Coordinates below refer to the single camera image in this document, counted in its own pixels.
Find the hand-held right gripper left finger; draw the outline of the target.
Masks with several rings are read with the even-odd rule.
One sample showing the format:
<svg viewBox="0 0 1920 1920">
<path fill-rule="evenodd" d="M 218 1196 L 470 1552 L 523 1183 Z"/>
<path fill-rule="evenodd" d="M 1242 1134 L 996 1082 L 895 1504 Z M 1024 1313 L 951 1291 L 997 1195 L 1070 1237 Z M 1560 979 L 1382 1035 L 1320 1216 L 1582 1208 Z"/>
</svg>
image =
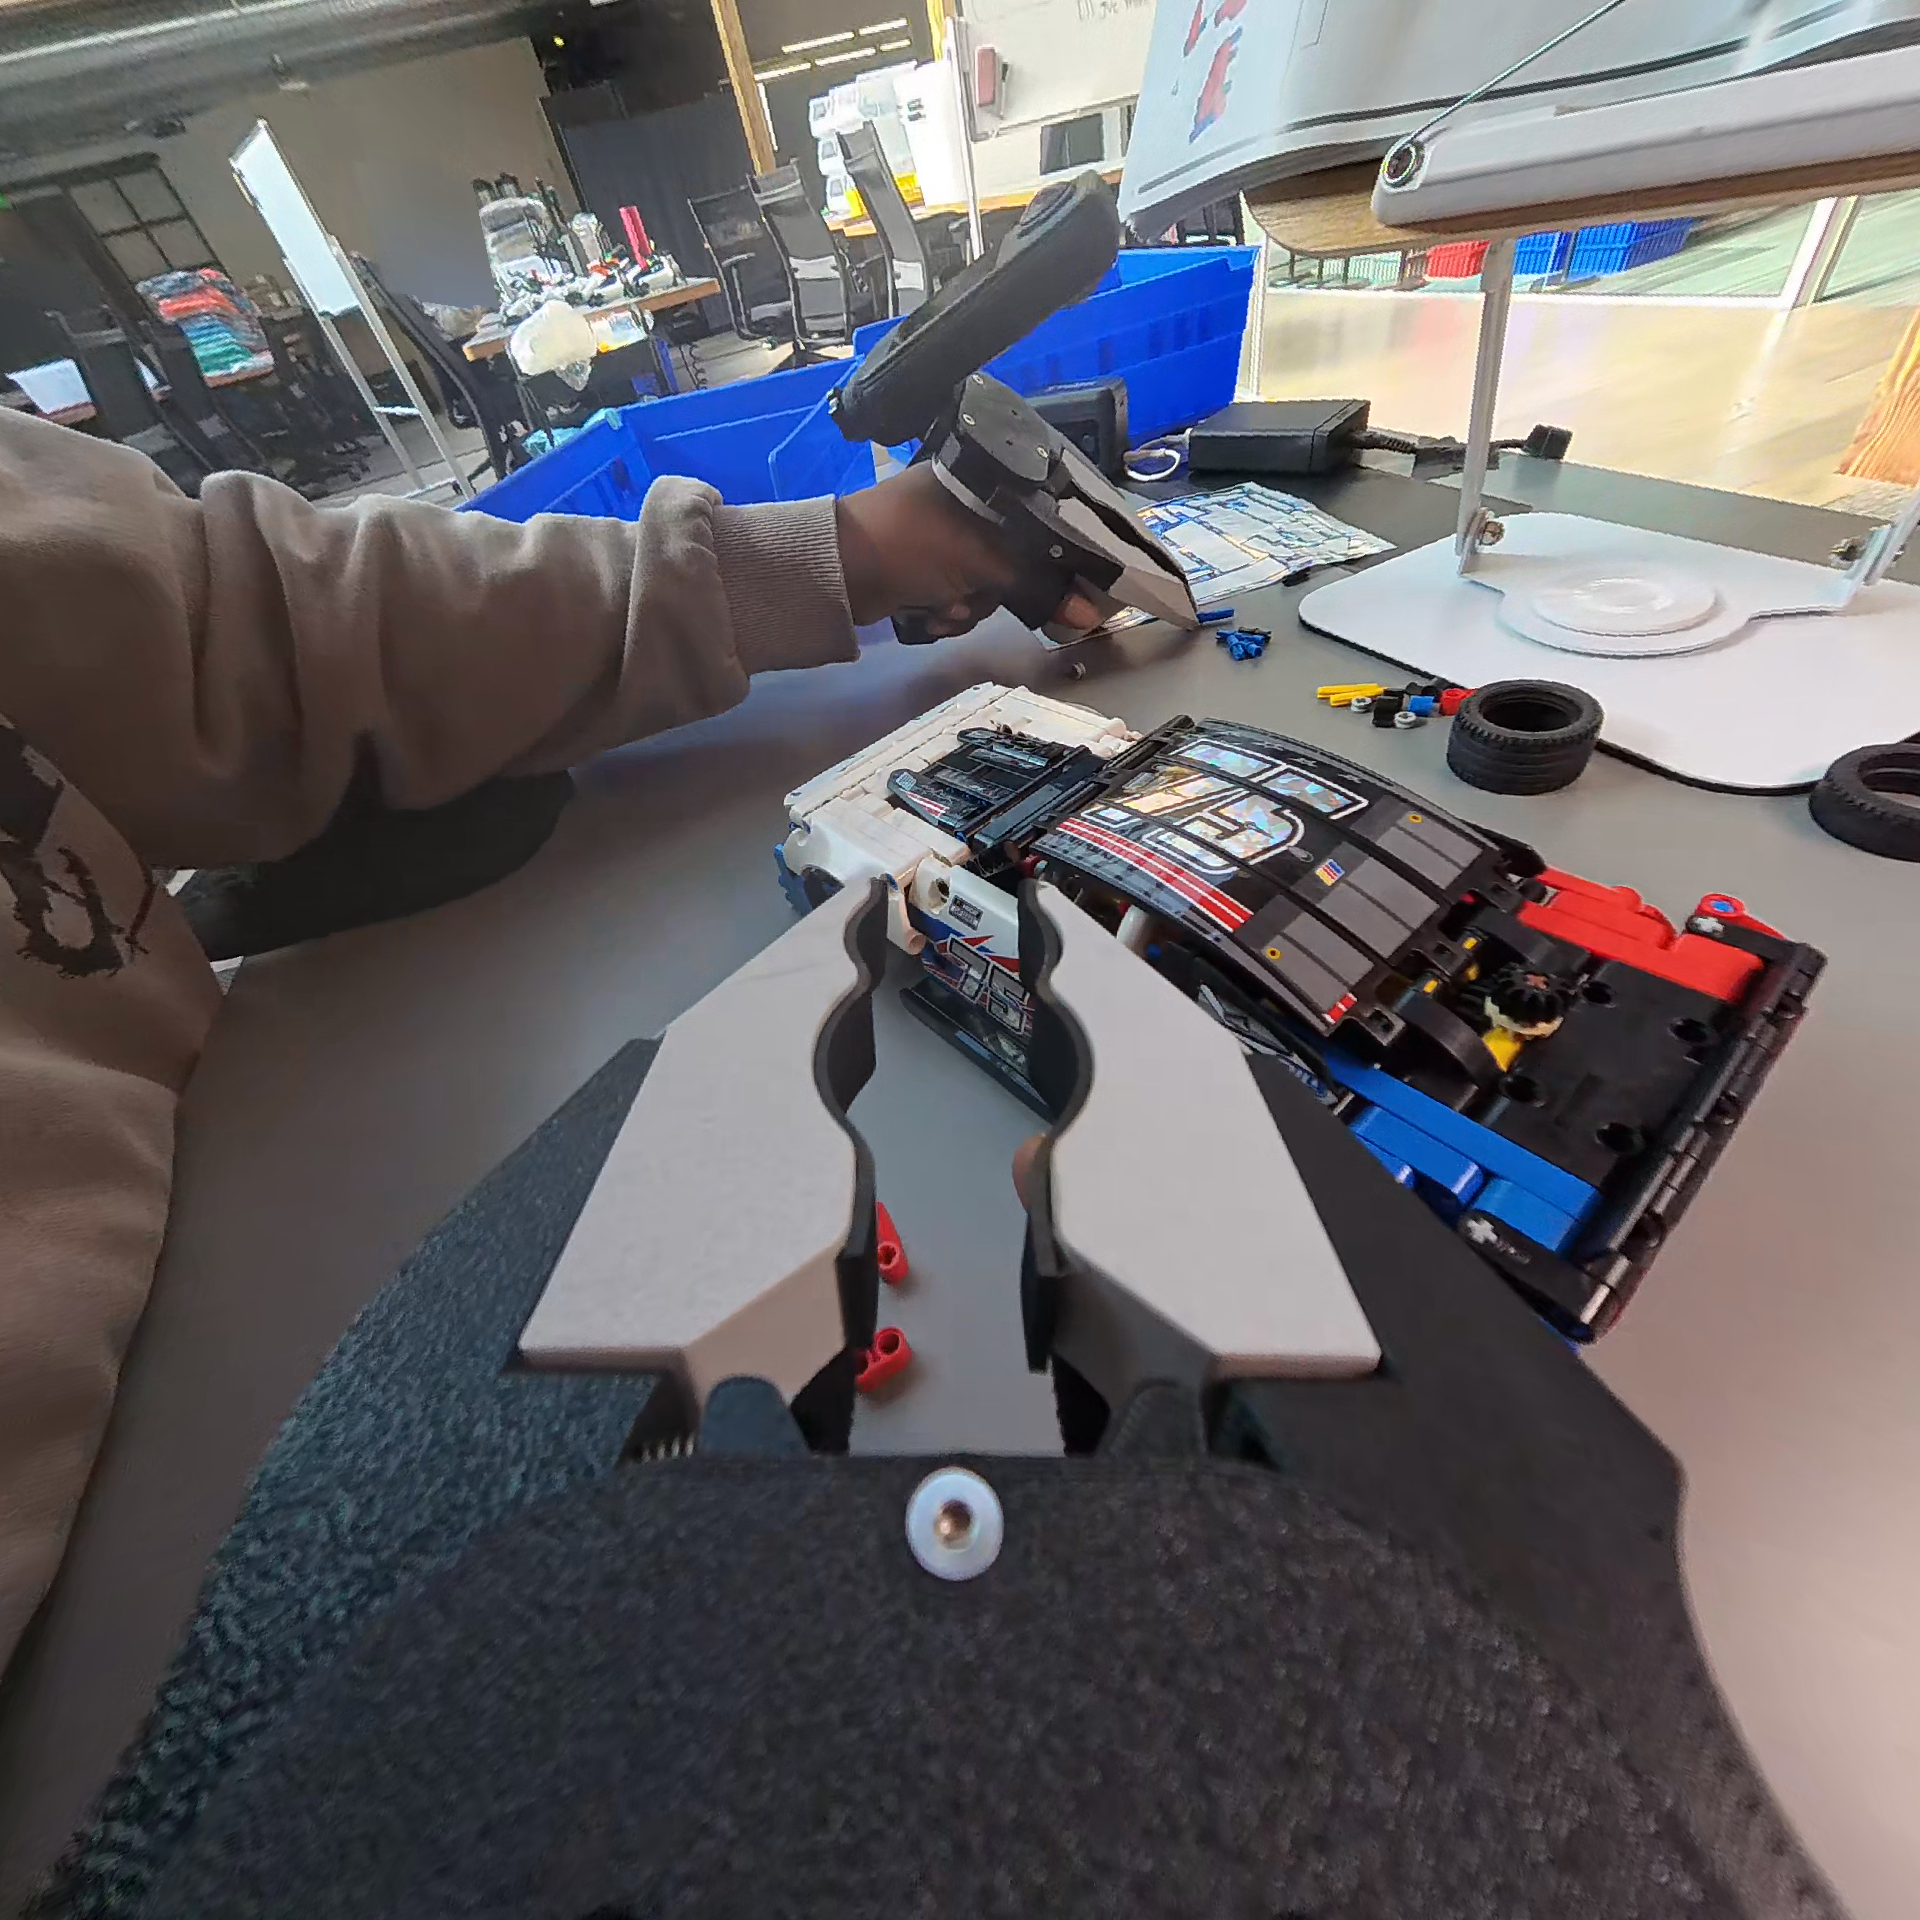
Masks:
<svg viewBox="0 0 1920 1920">
<path fill-rule="evenodd" d="M 734 1380 L 846 1452 L 876 1336 L 880 879 L 840 889 L 660 1035 L 518 1336 L 537 1371 L 648 1376 L 691 1428 Z"/>
</svg>

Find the shiny sticker sheet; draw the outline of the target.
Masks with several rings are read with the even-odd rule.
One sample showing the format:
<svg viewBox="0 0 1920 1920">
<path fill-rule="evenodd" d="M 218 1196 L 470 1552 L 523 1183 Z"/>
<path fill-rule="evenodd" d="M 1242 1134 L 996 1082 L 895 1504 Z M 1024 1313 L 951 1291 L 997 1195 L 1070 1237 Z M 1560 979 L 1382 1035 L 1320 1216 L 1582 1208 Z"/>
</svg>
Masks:
<svg viewBox="0 0 1920 1920">
<path fill-rule="evenodd" d="M 1390 540 L 1298 495 L 1252 481 L 1157 500 L 1137 495 L 1133 505 L 1141 523 L 1180 562 L 1198 610 L 1236 608 L 1256 591 L 1395 550 Z"/>
</svg>

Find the rolling whiteboard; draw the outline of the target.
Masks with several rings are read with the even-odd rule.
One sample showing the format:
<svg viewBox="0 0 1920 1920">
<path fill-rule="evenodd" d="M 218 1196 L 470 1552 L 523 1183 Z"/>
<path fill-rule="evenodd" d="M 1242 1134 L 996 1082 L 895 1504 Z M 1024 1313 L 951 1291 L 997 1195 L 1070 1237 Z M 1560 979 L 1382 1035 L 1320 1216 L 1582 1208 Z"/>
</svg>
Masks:
<svg viewBox="0 0 1920 1920">
<path fill-rule="evenodd" d="M 251 204 L 254 212 L 267 226 L 274 245 L 283 257 L 286 275 L 292 278 L 298 295 L 320 326 L 320 334 L 349 375 L 365 411 L 378 433 L 392 448 L 403 475 L 412 481 L 412 498 L 449 497 L 457 502 L 474 498 L 467 470 L 461 468 L 453 452 L 440 419 L 432 414 L 420 382 L 405 363 L 391 326 L 378 312 L 378 304 L 364 275 L 352 263 L 349 254 L 337 236 L 324 226 L 317 209 L 307 198 L 301 180 L 292 174 L 274 130 L 263 119 L 258 119 L 251 130 L 236 143 L 229 156 L 230 173 Z M 372 378 L 360 366 L 360 360 L 343 334 L 343 320 L 360 317 L 372 333 L 378 357 L 392 371 L 402 400 L 383 403 L 372 391 Z M 443 470 L 440 477 L 423 477 L 409 445 L 403 440 L 397 419 L 420 419 L 427 442 L 435 448 L 435 463 Z"/>
</svg>

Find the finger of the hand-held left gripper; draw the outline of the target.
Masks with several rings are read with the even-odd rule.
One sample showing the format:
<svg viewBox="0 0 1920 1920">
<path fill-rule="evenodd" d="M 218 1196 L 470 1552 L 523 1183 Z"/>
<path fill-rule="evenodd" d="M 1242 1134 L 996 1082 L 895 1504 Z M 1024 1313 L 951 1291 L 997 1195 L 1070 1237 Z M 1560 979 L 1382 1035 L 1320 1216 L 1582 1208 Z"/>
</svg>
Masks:
<svg viewBox="0 0 1920 1920">
<path fill-rule="evenodd" d="M 1093 583 L 1103 630 L 1157 620 L 1182 632 L 1200 627 L 1200 612 L 1180 562 L 1135 515 L 1094 511 L 1093 545 L 1103 576 Z"/>
</svg>

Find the instruction booklet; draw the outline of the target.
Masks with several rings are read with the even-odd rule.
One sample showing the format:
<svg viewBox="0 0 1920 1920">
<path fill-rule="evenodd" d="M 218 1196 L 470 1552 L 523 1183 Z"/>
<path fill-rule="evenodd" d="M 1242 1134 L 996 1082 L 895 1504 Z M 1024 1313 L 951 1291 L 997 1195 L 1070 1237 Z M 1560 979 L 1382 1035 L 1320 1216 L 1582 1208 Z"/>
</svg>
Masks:
<svg viewBox="0 0 1920 1920">
<path fill-rule="evenodd" d="M 1120 219 L 1160 233 L 1291 174 L 1382 160 L 1449 114 L 1597 108 L 1911 42 L 1908 2 L 1157 3 Z"/>
</svg>

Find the person's left forearm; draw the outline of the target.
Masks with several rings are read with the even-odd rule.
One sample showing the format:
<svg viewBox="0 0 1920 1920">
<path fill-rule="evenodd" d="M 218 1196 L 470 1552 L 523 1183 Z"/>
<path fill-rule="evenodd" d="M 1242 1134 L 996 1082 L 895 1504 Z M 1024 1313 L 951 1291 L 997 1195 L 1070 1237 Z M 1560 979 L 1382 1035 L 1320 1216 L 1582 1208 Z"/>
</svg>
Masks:
<svg viewBox="0 0 1920 1920">
<path fill-rule="evenodd" d="M 837 502 L 659 481 L 635 522 L 523 523 L 266 481 L 200 506 L 197 691 L 263 815 L 317 824 L 364 764 L 426 806 L 719 716 L 765 673 L 849 663 Z"/>
</svg>

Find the black toy tyre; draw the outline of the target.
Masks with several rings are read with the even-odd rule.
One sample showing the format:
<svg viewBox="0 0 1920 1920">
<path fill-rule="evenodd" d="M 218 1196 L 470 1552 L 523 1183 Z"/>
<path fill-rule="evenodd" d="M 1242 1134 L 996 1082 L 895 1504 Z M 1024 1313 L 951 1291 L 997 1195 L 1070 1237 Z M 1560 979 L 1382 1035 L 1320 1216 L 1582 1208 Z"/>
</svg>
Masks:
<svg viewBox="0 0 1920 1920">
<path fill-rule="evenodd" d="M 1810 792 L 1813 826 L 1878 858 L 1917 862 L 1917 743 L 1860 746 Z"/>
<path fill-rule="evenodd" d="M 1480 792 L 1534 797 L 1580 780 L 1599 740 L 1602 706 L 1562 681 L 1475 687 L 1452 713 L 1447 763 Z"/>
</svg>

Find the blue plastic bin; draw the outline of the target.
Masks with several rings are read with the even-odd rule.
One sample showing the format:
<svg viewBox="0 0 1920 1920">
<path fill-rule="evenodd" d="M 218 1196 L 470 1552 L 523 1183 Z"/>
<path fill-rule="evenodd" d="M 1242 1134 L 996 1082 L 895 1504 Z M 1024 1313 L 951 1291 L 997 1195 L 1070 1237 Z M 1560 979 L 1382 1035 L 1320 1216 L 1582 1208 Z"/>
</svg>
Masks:
<svg viewBox="0 0 1920 1920">
<path fill-rule="evenodd" d="M 849 370 L 826 361 L 595 414 L 465 511 L 514 523 L 537 515 L 634 522 L 662 477 L 691 477 L 731 505 L 866 490 L 876 485 L 874 445 L 848 440 L 826 400 Z"/>
<path fill-rule="evenodd" d="M 1126 445 L 1164 440 L 1236 397 L 1257 260 L 1256 248 L 1125 250 L 1087 300 L 1047 317 L 984 371 L 1035 411 L 1056 392 L 1123 386 Z M 880 448 L 903 468 L 919 442 L 859 450 L 820 398 L 768 456 L 772 498 L 873 486 Z"/>
</svg>

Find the wooden table with clutter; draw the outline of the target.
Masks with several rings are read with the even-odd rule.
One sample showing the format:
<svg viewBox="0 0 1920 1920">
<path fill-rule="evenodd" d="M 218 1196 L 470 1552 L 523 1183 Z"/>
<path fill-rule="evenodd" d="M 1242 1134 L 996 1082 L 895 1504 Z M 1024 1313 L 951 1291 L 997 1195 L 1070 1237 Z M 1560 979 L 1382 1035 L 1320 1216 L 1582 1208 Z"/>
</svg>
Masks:
<svg viewBox="0 0 1920 1920">
<path fill-rule="evenodd" d="M 632 344 L 640 337 L 640 317 L 674 313 L 717 298 L 722 298 L 722 280 L 704 276 L 583 307 L 571 306 L 570 310 L 593 328 L 597 348 L 610 352 L 613 346 Z M 520 320 L 491 315 L 470 338 L 460 343 L 463 360 L 476 366 L 505 354 L 520 323 Z"/>
</svg>

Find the stack of colourful clothes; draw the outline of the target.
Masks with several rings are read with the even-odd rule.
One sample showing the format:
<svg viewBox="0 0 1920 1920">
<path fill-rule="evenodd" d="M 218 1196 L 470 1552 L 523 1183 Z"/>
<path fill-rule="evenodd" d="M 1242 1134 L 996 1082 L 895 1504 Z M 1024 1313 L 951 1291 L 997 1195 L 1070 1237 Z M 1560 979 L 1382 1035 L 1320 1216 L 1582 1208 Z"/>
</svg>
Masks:
<svg viewBox="0 0 1920 1920">
<path fill-rule="evenodd" d="M 218 267 L 184 267 L 134 283 L 158 322 L 177 328 L 211 386 L 276 371 L 260 310 Z"/>
</svg>

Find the black power adapter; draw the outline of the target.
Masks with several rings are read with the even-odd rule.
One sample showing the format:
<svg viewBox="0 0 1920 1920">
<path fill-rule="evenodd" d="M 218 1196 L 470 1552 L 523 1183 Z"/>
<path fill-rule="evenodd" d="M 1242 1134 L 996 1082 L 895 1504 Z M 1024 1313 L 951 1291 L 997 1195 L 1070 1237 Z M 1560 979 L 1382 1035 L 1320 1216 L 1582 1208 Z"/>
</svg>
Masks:
<svg viewBox="0 0 1920 1920">
<path fill-rule="evenodd" d="M 1350 468 L 1372 423 L 1365 398 L 1234 400 L 1186 433 L 1194 475 L 1317 475 Z"/>
</svg>

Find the person's torso in beige sweatshirt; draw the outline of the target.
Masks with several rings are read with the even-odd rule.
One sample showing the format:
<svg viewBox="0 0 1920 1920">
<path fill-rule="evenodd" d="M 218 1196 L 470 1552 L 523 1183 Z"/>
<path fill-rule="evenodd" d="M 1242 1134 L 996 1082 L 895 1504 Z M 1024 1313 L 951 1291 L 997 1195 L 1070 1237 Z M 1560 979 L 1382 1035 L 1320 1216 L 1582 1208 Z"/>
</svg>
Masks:
<svg viewBox="0 0 1920 1920">
<path fill-rule="evenodd" d="M 272 858 L 337 813 L 383 710 L 352 588 L 405 557 L 362 532 L 5 414 L 6 1665 L 103 1442 L 220 1004 L 159 871 Z"/>
</svg>

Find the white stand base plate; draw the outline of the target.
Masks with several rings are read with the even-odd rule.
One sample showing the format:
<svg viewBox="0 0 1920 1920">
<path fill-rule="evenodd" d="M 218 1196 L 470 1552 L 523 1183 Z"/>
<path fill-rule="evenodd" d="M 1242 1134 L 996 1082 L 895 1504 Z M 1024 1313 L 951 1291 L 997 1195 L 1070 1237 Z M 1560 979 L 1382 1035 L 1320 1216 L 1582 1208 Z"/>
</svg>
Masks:
<svg viewBox="0 0 1920 1920">
<path fill-rule="evenodd" d="M 1728 794 L 1811 785 L 1915 731 L 1915 498 L 1848 561 L 1589 515 L 1497 511 L 1490 461 L 1519 236 L 1606 213 L 1717 213 L 1915 186 L 1915 3 L 1470 7 L 1525 42 L 1395 129 L 1380 236 L 1485 236 L 1450 538 L 1310 591 L 1305 625 L 1480 686 L 1557 680 L 1599 740 Z"/>
</svg>

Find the grey desk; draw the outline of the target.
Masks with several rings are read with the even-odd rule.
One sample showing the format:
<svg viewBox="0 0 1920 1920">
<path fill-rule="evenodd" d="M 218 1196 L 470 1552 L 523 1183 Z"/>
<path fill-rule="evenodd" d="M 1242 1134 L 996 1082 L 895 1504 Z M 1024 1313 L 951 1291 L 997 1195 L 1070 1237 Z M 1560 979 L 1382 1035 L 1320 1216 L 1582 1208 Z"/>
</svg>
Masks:
<svg viewBox="0 0 1920 1920">
<path fill-rule="evenodd" d="M 892 1457 L 624 1457 L 510 1365 L 630 1033 L 784 912 L 749 785 L 907 691 L 613 758 L 445 915 L 250 963 L 72 1559 L 5 1691 L 5 1913 L 1915 1915 L 1915 869 L 1597 758 L 1499 799 L 1828 970 L 1577 1358 L 1332 1122 L 1277 1120 L 1383 1380 L 1156 1395 L 1039 1457 L 1017 1111 L 876 1008 L 857 1110 L 987 1333 Z"/>
</svg>

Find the stack of white storage boxes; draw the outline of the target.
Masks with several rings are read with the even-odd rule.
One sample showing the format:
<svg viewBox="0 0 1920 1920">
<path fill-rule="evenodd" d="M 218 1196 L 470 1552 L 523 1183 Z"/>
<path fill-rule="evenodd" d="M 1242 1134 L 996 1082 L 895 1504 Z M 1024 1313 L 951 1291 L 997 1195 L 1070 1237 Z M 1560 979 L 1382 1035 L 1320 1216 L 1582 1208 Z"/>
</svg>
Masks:
<svg viewBox="0 0 1920 1920">
<path fill-rule="evenodd" d="M 946 61 L 869 69 L 815 93 L 807 108 L 830 213 L 852 208 L 848 145 L 862 127 L 876 133 L 907 199 L 965 202 L 963 122 Z"/>
</svg>

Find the person's left hand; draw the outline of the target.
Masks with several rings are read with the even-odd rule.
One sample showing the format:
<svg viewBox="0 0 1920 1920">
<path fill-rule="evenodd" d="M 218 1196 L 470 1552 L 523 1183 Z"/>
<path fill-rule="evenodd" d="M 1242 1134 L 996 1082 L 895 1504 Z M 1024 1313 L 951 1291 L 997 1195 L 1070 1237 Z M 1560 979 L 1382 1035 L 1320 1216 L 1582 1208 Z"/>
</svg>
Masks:
<svg viewBox="0 0 1920 1920">
<path fill-rule="evenodd" d="M 1018 557 L 928 463 L 837 497 L 833 523 L 852 621 L 905 621 L 923 642 L 957 637 L 1007 605 Z"/>
</svg>

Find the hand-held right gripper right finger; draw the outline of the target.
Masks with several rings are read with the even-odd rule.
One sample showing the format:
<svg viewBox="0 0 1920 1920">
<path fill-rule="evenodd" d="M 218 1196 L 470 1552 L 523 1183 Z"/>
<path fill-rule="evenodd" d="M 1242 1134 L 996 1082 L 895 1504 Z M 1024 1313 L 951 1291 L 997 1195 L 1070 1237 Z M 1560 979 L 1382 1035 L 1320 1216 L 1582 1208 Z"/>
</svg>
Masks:
<svg viewBox="0 0 1920 1920">
<path fill-rule="evenodd" d="M 1382 1351 L 1252 1068 L 1259 1058 L 1056 885 L 1018 898 L 1029 1072 L 1021 1316 L 1066 1452 L 1144 1388 L 1368 1380 Z"/>
</svg>

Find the black office chair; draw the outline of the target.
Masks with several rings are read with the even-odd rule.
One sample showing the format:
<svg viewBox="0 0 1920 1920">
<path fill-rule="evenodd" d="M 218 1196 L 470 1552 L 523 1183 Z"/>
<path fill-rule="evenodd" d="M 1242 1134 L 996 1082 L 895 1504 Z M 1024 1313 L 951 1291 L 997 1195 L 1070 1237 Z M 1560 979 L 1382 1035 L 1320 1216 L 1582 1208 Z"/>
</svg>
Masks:
<svg viewBox="0 0 1920 1920">
<path fill-rule="evenodd" d="M 758 173 L 749 193 L 787 278 L 798 344 L 812 354 L 852 346 L 861 284 L 824 216 L 809 204 L 800 170 L 781 165 Z"/>
<path fill-rule="evenodd" d="M 449 419 L 483 433 L 493 477 L 502 479 L 523 465 L 530 455 L 523 450 L 525 423 L 516 378 L 497 371 L 493 360 L 467 361 L 465 352 L 445 337 L 443 326 L 427 310 L 412 295 L 392 291 L 372 260 L 360 254 L 349 254 L 349 260 L 374 300 L 397 322 L 412 348 L 418 352 L 420 361 L 435 371 Z"/>
<path fill-rule="evenodd" d="M 795 337 L 787 276 L 750 186 L 691 195 L 688 205 L 715 263 L 731 328 L 743 338 L 787 346 Z"/>
<path fill-rule="evenodd" d="M 866 221 L 876 228 L 890 276 L 887 315 L 902 320 L 963 271 L 967 248 L 955 240 L 948 219 L 928 226 L 916 221 L 870 119 L 840 133 L 837 142 Z"/>
</svg>

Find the large wall whiteboard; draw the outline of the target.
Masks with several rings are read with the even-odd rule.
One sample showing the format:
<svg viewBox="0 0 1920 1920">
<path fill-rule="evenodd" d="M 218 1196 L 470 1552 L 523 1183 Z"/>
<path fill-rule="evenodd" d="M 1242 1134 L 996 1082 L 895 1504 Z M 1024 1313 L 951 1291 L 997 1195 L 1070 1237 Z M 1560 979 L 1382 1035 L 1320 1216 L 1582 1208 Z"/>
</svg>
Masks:
<svg viewBox="0 0 1920 1920">
<path fill-rule="evenodd" d="M 943 3 L 982 209 L 1094 170 L 1120 178 L 1154 29 L 1152 2 Z"/>
</svg>

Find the toy brick race car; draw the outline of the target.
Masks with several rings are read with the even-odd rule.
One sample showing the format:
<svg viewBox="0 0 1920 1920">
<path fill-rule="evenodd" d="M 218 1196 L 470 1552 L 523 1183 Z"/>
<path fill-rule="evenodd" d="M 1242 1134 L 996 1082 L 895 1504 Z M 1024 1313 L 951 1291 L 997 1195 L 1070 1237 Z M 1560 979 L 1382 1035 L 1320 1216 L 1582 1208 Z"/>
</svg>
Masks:
<svg viewBox="0 0 1920 1920">
<path fill-rule="evenodd" d="M 1826 958 L 1685 922 L 1321 746 L 973 686 L 785 796 L 800 915 L 880 879 L 905 1006 L 1043 1117 L 1018 891 L 1066 893 L 1287 1068 L 1564 1338 L 1609 1331 Z"/>
</svg>

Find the stack of plastic crates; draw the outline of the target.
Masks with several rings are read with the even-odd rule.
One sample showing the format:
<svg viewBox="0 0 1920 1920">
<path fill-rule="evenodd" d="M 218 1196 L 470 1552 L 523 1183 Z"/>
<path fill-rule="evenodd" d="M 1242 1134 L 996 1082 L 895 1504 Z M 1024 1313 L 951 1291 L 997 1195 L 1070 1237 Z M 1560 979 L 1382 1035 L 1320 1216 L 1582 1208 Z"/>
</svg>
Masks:
<svg viewBox="0 0 1920 1920">
<path fill-rule="evenodd" d="M 1512 278 L 1547 287 L 1611 278 L 1684 252 L 1696 221 L 1624 221 L 1576 231 L 1540 231 L 1512 243 Z M 1427 248 L 1427 283 L 1465 283 L 1484 275 L 1490 240 L 1444 240 Z"/>
</svg>

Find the black device with screen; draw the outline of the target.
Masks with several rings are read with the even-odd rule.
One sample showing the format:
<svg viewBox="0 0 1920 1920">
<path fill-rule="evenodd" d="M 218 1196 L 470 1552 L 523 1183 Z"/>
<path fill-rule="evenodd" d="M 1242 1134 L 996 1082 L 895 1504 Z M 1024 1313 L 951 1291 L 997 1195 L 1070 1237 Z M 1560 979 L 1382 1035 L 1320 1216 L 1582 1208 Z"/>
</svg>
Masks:
<svg viewBox="0 0 1920 1920">
<path fill-rule="evenodd" d="M 1043 386 L 1027 397 L 1035 414 L 1108 479 L 1123 479 L 1130 445 L 1128 389 L 1120 373 Z"/>
</svg>

